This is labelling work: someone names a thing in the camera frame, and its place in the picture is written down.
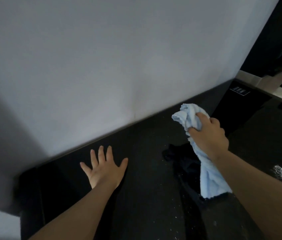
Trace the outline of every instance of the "skin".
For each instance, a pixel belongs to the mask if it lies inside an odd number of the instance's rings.
[[[269,239],[282,239],[282,182],[229,152],[229,141],[217,119],[208,119],[202,113],[197,116],[202,122],[202,130],[189,129],[195,143],[212,160],[264,235]],[[92,190],[31,240],[93,239],[106,203],[124,176],[128,159],[123,159],[117,167],[112,148],[108,147],[105,157],[103,146],[99,148],[99,160],[93,150],[90,156],[92,169],[84,163],[80,165]]]

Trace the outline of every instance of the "blue cloth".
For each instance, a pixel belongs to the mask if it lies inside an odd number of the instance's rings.
[[[210,118],[205,110],[196,104],[183,104],[180,111],[172,115],[172,119],[183,125],[186,134],[190,136],[188,133],[190,127],[198,131],[202,130],[202,123],[199,117],[195,115],[198,112],[204,113]],[[195,144],[191,137],[188,138],[188,141],[190,141],[195,154],[201,161],[200,188],[202,197],[209,199],[222,193],[232,193],[229,185],[207,155]]]

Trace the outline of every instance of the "forearm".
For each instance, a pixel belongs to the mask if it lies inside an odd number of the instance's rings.
[[[282,182],[226,150],[212,161],[264,234],[282,239]]]
[[[93,239],[103,210],[115,187],[108,182],[100,183],[71,208],[39,230],[31,240]]]

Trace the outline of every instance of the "white fabric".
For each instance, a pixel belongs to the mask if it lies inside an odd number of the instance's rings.
[[[172,115],[172,119],[183,125],[186,134],[190,136],[188,133],[188,129],[190,127],[199,131],[202,129],[202,123],[195,115],[198,112],[204,113],[208,118],[210,118],[205,110],[196,104],[183,104],[180,111]],[[188,141],[190,141],[195,154],[201,161],[200,188],[202,197],[212,198],[222,193],[232,193],[229,185],[207,155],[195,144],[191,137],[188,138]]]

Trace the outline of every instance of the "cloth fold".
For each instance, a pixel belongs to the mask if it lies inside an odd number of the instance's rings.
[[[188,141],[190,142],[195,154],[201,161],[201,195],[203,198],[210,199],[222,193],[232,193],[231,188],[224,180],[219,170],[215,167],[215,165],[211,162],[207,155],[195,144],[190,134],[188,133],[188,129],[190,127],[193,127],[199,131],[202,129],[202,123],[200,119],[195,115],[198,112],[204,113],[208,118],[210,118],[207,112],[205,112],[205,110],[200,108],[198,105],[183,104],[181,105],[180,111],[172,115],[172,119],[179,122],[183,126],[186,134],[189,136]]]

